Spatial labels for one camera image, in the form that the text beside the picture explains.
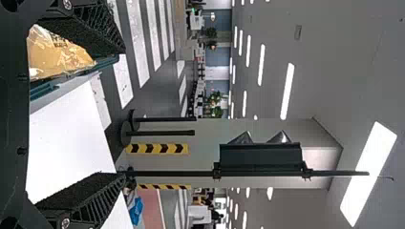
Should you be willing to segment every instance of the tiled floor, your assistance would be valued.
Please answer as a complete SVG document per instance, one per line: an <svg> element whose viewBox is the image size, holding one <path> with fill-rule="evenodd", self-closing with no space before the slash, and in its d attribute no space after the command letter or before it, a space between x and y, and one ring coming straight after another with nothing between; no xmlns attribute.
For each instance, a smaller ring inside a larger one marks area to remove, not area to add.
<svg viewBox="0 0 405 229"><path fill-rule="evenodd" d="M169 13L168 6L173 6L173 3L169 1L173 0L155 0L154 4L149 3L154 6L149 6L148 10L147 0L109 0L115 6L113 12L117 13L115 18L119 19L118 26L126 44L126 55L122 55L114 67L104 69L100 77L111 117L105 133L114 161L123 149L118 132L131 109L135 109L139 117L180 116L185 98L191 93L193 64L185 62L182 73L178 73L178 62L171 47L173 33L170 23L173 19L170 16L173 13ZM186 75L183 94L184 85L181 87L181 83Z"/></svg>

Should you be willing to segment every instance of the hazard stripe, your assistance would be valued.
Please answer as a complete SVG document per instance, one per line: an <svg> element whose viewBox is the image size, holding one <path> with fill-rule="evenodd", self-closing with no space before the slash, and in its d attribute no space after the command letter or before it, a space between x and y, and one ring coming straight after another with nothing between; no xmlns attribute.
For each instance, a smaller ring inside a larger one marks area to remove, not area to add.
<svg viewBox="0 0 405 229"><path fill-rule="evenodd" d="M155 190L190 190L189 184L138 184L138 189L155 189Z"/></svg>
<svg viewBox="0 0 405 229"><path fill-rule="evenodd" d="M188 155L188 144L158 144L158 143L136 143L125 148L128 154L137 155Z"/></svg>

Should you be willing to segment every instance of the rectangular ceiling light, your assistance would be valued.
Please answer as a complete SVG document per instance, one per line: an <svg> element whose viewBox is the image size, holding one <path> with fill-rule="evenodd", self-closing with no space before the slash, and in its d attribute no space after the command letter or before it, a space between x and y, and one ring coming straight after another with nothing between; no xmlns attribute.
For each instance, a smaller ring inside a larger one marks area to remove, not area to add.
<svg viewBox="0 0 405 229"><path fill-rule="evenodd" d="M228 98L228 105L230 106L230 103L232 101L232 91L229 90L229 98Z"/></svg>
<svg viewBox="0 0 405 229"><path fill-rule="evenodd" d="M247 102L247 92L244 91L244 106L242 108L242 116L245 117L246 116L246 102Z"/></svg>
<svg viewBox="0 0 405 229"><path fill-rule="evenodd" d="M251 36L249 35L247 37L247 44L246 44L246 66L249 67L250 64L250 42L251 42Z"/></svg>
<svg viewBox="0 0 405 229"><path fill-rule="evenodd" d="M242 42L244 41L244 31L239 31L239 56L242 56Z"/></svg>
<svg viewBox="0 0 405 229"><path fill-rule="evenodd" d="M235 84L235 76L236 76L236 66L233 65L232 84Z"/></svg>
<svg viewBox="0 0 405 229"><path fill-rule="evenodd" d="M238 47L238 27L235 26L235 31L233 32L233 48Z"/></svg>
<svg viewBox="0 0 405 229"><path fill-rule="evenodd" d="M230 118L233 119L233 110L235 108L235 104L232 102L232 107L230 109Z"/></svg>
<svg viewBox="0 0 405 229"><path fill-rule="evenodd" d="M229 59L229 74L232 74L232 57Z"/></svg>
<svg viewBox="0 0 405 229"><path fill-rule="evenodd" d="M340 204L340 211L352 227L356 224L395 141L395 133L378 122L374 123L355 168L356 171L369 172L370 176L353 177Z"/></svg>
<svg viewBox="0 0 405 229"><path fill-rule="evenodd" d="M257 76L257 84L259 86L262 86L263 67L265 64L265 53L266 53L266 46L262 44L262 46L260 47L259 75Z"/></svg>
<svg viewBox="0 0 405 229"><path fill-rule="evenodd" d="M282 120L286 120L287 118L289 96L291 95L292 78L294 77L294 70L295 66L291 63L288 63L286 86L284 88L283 103L281 104L281 113L280 113L280 118Z"/></svg>

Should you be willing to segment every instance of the black metal bar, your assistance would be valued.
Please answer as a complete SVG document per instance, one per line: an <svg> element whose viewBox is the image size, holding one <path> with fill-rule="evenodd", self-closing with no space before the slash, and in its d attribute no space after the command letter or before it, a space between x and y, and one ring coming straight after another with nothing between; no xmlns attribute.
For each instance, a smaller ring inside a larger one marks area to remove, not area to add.
<svg viewBox="0 0 405 229"><path fill-rule="evenodd" d="M212 171L122 171L128 177L212 177Z"/></svg>
<svg viewBox="0 0 405 229"><path fill-rule="evenodd" d="M128 177L213 177L214 171L124 171ZM352 177L369 176L359 171L221 171L221 177Z"/></svg>
<svg viewBox="0 0 405 229"><path fill-rule="evenodd" d="M127 135L130 136L152 136L152 135L195 135L196 132L194 130L188 131L143 131L143 132L127 132Z"/></svg>
<svg viewBox="0 0 405 229"><path fill-rule="evenodd" d="M137 117L135 122L191 122L197 121L196 117Z"/></svg>

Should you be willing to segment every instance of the plastic bag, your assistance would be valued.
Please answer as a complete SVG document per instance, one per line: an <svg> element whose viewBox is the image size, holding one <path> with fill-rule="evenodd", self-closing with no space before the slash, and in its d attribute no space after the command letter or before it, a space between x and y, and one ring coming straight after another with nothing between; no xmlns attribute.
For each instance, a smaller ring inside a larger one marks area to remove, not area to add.
<svg viewBox="0 0 405 229"><path fill-rule="evenodd" d="M30 29L27 50L31 81L78 73L96 65L85 49L38 25Z"/></svg>

